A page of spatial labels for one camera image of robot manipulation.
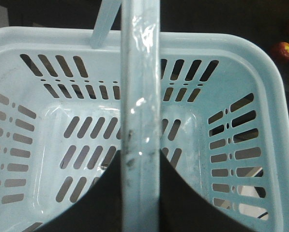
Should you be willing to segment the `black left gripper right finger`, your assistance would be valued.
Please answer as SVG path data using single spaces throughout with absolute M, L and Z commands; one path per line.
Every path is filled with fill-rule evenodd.
M 196 193 L 160 151 L 161 232 L 251 232 Z

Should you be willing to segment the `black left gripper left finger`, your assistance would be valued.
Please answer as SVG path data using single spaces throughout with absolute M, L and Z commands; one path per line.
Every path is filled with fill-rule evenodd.
M 72 207 L 41 227 L 43 232 L 120 232 L 122 230 L 121 152 Z

